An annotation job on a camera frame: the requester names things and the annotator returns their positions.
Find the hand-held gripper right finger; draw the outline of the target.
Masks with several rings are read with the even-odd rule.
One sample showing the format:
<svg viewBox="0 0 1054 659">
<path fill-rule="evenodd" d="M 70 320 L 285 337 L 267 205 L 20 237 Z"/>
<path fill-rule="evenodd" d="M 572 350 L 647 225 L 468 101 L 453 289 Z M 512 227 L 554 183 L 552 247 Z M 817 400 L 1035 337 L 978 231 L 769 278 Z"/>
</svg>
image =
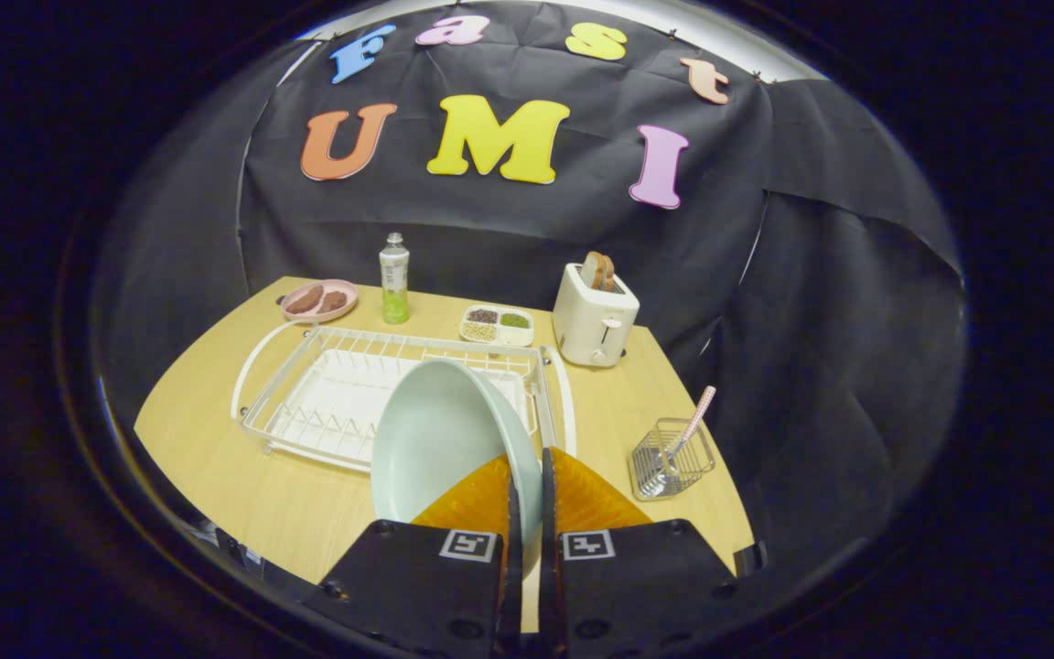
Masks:
<svg viewBox="0 0 1054 659">
<path fill-rule="evenodd" d="M 739 583 L 686 520 L 564 531 L 543 454 L 539 629 L 548 658 L 674 658 L 739 626 Z"/>
</svg>

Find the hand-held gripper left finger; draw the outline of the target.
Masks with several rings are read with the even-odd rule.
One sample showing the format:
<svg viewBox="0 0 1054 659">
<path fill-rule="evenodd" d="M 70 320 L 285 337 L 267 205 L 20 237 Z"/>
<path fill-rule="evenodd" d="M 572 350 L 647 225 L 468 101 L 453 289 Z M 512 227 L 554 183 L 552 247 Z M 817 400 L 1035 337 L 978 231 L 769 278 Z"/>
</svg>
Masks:
<svg viewBox="0 0 1054 659">
<path fill-rule="evenodd" d="M 497 658 L 522 629 L 523 554 L 513 471 L 499 456 L 413 521 L 371 523 L 307 606 L 414 658 Z"/>
</svg>

